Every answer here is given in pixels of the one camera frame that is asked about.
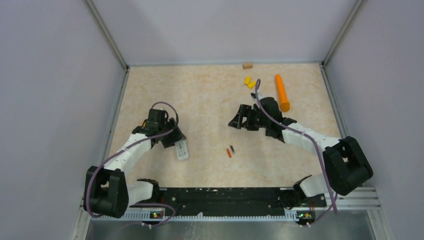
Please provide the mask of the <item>orange battery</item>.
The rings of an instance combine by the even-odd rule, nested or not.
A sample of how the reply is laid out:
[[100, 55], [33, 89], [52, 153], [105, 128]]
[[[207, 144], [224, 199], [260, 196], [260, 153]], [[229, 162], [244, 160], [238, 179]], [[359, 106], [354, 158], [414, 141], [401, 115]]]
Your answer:
[[227, 153], [227, 155], [228, 155], [229, 158], [232, 157], [232, 153], [231, 153], [231, 151], [228, 148], [226, 149], [226, 153]]

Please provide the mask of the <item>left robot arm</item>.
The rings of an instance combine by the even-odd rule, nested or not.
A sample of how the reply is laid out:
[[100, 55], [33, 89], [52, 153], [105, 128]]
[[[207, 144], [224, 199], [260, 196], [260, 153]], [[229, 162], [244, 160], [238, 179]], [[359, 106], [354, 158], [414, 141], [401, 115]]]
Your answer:
[[175, 118], [166, 110], [151, 108], [143, 123], [134, 128], [126, 143], [100, 166], [86, 172], [83, 208], [92, 217], [120, 218], [128, 207], [145, 203], [154, 207], [160, 202], [159, 184], [142, 178], [127, 184], [126, 175], [141, 157], [156, 144], [166, 149], [187, 138]]

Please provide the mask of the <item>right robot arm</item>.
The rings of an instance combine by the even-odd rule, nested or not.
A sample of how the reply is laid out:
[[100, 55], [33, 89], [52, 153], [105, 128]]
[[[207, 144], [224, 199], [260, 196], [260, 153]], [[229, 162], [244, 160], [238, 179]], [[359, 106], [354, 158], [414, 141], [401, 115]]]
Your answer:
[[318, 133], [284, 117], [274, 98], [257, 98], [255, 94], [252, 97], [254, 104], [241, 104], [229, 127], [248, 131], [264, 129], [267, 137], [300, 147], [318, 158], [321, 173], [306, 176], [293, 186], [297, 205], [307, 206], [315, 196], [324, 193], [347, 196], [373, 177], [374, 171], [354, 137]]

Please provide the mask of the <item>white remote control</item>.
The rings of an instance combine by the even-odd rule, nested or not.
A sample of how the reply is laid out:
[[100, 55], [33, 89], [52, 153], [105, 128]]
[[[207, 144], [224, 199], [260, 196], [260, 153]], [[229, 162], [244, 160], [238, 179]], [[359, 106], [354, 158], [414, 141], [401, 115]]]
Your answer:
[[186, 160], [189, 158], [189, 151], [186, 140], [180, 140], [175, 143], [175, 150], [178, 160]]

